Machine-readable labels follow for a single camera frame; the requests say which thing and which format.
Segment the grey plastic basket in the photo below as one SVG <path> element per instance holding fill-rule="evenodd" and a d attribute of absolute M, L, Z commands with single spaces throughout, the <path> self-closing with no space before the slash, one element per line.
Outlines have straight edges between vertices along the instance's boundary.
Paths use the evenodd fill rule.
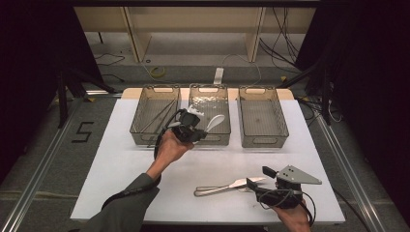
<path fill-rule="evenodd" d="M 206 138 L 201 139 L 197 144 L 227 146 L 231 134 L 227 86 L 223 84 L 191 84 L 189 106 L 203 113 L 196 126 L 201 130 L 205 130 L 215 116 L 224 116 L 224 120 L 212 128 Z"/>
<path fill-rule="evenodd" d="M 138 105 L 132 119 L 132 124 L 130 128 L 130 133 L 136 145 L 147 146 L 150 141 L 150 137 L 155 134 L 155 132 L 138 132 L 138 121 L 141 113 L 147 109 L 147 103 L 151 100 L 164 100 L 170 101 L 175 100 L 173 110 L 169 112 L 169 118 L 165 121 L 167 122 L 171 116 L 178 110 L 180 105 L 180 88 L 178 85 L 145 85 L 142 89 L 140 98 L 138 100 Z"/>
<path fill-rule="evenodd" d="M 289 131 L 272 86 L 241 86 L 237 98 L 242 146 L 282 148 Z"/>

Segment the beige wooden shelf unit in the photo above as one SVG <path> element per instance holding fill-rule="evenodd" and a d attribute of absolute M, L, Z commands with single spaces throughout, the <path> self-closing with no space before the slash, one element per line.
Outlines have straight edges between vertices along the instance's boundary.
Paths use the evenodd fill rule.
<path fill-rule="evenodd" d="M 290 7 L 76 7 L 85 32 L 125 32 L 134 59 L 143 60 L 154 33 L 242 33 L 248 60 L 256 60 L 260 35 L 277 33 L 279 22 L 287 31 L 304 34 L 314 8 Z"/>

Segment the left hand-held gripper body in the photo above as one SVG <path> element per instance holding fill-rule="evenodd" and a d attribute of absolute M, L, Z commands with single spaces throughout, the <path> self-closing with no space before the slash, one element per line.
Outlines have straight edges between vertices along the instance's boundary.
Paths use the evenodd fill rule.
<path fill-rule="evenodd" d="M 173 116 L 175 122 L 168 124 L 167 127 L 172 130 L 181 142 L 193 142 L 192 135 L 198 123 L 199 117 L 196 114 L 188 112 L 186 109 L 179 109 Z"/>

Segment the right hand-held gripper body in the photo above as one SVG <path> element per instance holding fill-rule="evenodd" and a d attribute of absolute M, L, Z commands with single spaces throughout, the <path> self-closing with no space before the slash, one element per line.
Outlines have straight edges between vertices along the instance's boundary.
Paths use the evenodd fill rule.
<path fill-rule="evenodd" d="M 293 165 L 287 165 L 281 171 L 277 171 L 277 176 L 273 179 L 277 180 L 277 188 L 257 187 L 255 190 L 256 200 L 259 203 L 279 208 L 295 208 L 302 202 L 301 184 L 322 184 L 321 180 Z"/>

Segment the person's left hand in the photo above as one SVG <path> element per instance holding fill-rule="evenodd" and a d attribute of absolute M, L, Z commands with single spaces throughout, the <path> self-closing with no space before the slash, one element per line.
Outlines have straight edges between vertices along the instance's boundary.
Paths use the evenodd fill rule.
<path fill-rule="evenodd" d="M 173 161 L 178 160 L 185 152 L 193 148 L 191 142 L 181 142 L 176 135 L 168 130 L 162 137 L 158 155 L 153 166 L 161 173 Z"/>

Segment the person's right hand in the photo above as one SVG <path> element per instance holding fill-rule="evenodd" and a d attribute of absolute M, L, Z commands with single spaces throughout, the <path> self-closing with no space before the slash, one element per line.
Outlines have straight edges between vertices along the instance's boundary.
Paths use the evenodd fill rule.
<path fill-rule="evenodd" d="M 293 209 L 273 207 L 273 210 L 289 232 L 311 232 L 308 213 L 304 209 L 305 206 L 306 202 L 302 201 L 302 205 L 298 205 Z"/>

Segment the black curtain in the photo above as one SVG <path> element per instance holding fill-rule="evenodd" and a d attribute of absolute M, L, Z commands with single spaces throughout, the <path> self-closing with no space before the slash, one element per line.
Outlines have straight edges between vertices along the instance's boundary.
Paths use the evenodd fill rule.
<path fill-rule="evenodd" d="M 298 68 L 327 48 L 332 97 L 410 226 L 410 0 L 319 0 Z"/>
<path fill-rule="evenodd" d="M 58 77 L 81 93 L 102 82 L 73 6 L 59 0 L 0 0 L 0 183 L 56 95 Z"/>

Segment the black metal stand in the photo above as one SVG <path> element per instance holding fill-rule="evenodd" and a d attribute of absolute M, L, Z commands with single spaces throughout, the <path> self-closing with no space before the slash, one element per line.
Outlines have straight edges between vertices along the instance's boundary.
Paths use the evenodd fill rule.
<path fill-rule="evenodd" d="M 116 90 L 114 88 L 106 85 L 101 79 L 97 79 L 79 69 L 68 68 L 62 70 L 57 75 L 58 100 L 60 110 L 60 121 L 58 126 L 59 129 L 61 129 L 66 124 L 66 121 L 69 117 L 66 90 L 69 90 L 75 98 L 84 98 L 86 96 L 86 90 L 83 87 L 82 82 L 90 82 L 110 94 L 116 93 Z"/>
<path fill-rule="evenodd" d="M 306 85 L 306 93 L 308 95 L 314 94 L 317 91 L 321 93 L 321 109 L 320 113 L 325 120 L 326 124 L 329 126 L 331 124 L 330 118 L 330 73 L 328 72 L 327 66 L 323 62 L 316 62 L 310 68 L 297 74 L 288 81 L 281 83 L 277 86 L 277 89 L 286 89 L 305 78 L 309 78 L 308 84 Z"/>

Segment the aluminium floor rail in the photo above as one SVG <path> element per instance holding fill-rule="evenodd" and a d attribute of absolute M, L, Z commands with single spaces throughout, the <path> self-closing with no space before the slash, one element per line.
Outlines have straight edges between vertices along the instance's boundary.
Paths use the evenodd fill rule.
<path fill-rule="evenodd" d="M 82 102 L 83 99 L 73 100 L 65 123 L 55 133 L 36 171 L 28 182 L 28 185 L 16 201 L 13 209 L 7 217 L 7 220 L 5 221 L 5 224 L 1 227 L 1 232 L 16 232 L 19 225 L 22 223 L 51 163 L 61 147 L 67 131 L 72 124 L 73 116 L 82 105 Z"/>
<path fill-rule="evenodd" d="M 345 155 L 336 134 L 333 129 L 327 125 L 326 121 L 321 115 L 317 118 L 318 125 L 324 133 L 343 176 L 352 191 L 352 194 L 358 204 L 359 209 L 362 212 L 363 219 L 366 222 L 366 226 L 370 232 L 386 232 L 385 226 L 382 224 L 376 208 L 373 206 L 370 198 L 366 194 L 362 183 L 360 182 L 358 175 L 356 174 L 353 166 L 350 164 L 347 156 Z"/>

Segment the white ceramic spoon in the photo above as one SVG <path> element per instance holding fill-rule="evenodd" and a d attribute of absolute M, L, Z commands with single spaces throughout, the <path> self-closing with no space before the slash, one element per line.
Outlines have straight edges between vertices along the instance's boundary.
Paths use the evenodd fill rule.
<path fill-rule="evenodd" d="M 206 127 L 205 131 L 209 132 L 212 128 L 222 123 L 225 119 L 224 115 L 216 115 L 214 118 L 211 119 L 208 126 Z"/>

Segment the white table cover sheet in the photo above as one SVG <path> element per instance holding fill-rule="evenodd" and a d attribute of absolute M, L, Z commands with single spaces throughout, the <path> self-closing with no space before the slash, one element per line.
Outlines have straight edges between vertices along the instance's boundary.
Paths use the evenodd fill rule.
<path fill-rule="evenodd" d="M 85 221 L 98 213 L 103 202 L 123 190 L 153 161 L 152 150 L 136 146 L 130 127 L 137 102 L 115 103 L 100 147 L 74 205 L 71 218 Z M 296 101 L 281 104 L 289 136 L 280 149 L 245 149 L 241 143 L 238 108 L 231 101 L 232 125 L 229 144 L 221 147 L 196 145 L 162 174 L 160 193 L 147 210 L 145 220 L 155 224 L 262 224 L 278 222 L 277 215 L 263 209 L 251 192 L 227 189 L 202 197 L 197 187 L 217 187 L 237 179 L 259 177 L 262 167 L 281 170 L 293 165 L 322 181 L 304 185 L 308 208 L 316 222 L 345 221 L 335 194 L 318 156 L 301 108 Z"/>

